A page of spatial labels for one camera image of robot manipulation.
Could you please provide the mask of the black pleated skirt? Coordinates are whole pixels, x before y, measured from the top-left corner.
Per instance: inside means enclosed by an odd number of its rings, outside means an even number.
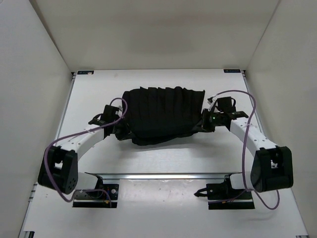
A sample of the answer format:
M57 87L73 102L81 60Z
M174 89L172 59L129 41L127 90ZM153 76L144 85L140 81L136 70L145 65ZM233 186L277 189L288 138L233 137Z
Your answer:
M205 91L141 87L124 92L122 97L127 102L123 123L136 145L155 145L199 132L193 127L201 119Z

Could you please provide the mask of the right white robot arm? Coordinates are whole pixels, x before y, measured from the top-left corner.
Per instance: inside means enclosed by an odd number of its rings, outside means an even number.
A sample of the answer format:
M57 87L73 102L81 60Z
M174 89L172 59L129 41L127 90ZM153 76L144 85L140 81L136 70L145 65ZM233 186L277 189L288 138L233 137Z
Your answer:
M243 112L217 112L207 109L202 113L202 129L211 130L217 126L226 127L243 143L242 155L249 151L253 156L252 168L247 171L242 161L242 172L229 174L222 183L209 183L199 189L196 197L209 200L231 200L245 192L258 193L291 188L294 184L292 152L286 146L278 146L252 125Z

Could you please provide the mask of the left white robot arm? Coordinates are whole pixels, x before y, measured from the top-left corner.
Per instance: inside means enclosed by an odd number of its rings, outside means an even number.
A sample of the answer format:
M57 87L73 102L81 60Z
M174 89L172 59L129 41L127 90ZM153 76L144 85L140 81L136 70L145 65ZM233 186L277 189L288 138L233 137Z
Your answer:
M101 177L96 174L80 173L79 160L96 144L114 134L123 124L125 114L117 113L102 119L102 115L92 118L86 128L78 133L61 137L49 144L44 151L37 182L55 190L66 202L65 195L76 191L99 197L104 192Z

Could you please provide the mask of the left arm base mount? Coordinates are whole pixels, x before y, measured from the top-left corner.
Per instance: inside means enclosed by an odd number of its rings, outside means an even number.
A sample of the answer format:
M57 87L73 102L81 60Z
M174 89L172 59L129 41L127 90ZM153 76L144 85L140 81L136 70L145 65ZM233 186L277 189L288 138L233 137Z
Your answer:
M92 173L80 173L78 178L73 208L117 208L119 180L107 180Z

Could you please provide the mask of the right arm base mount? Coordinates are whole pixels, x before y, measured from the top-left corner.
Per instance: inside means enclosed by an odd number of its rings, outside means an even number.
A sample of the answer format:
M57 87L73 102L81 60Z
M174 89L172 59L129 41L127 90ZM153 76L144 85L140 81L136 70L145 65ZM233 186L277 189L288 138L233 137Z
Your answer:
M226 175L221 183L207 183L204 188L197 190L194 195L196 197L206 197L209 210L255 209L252 193L244 188L233 188L229 175Z

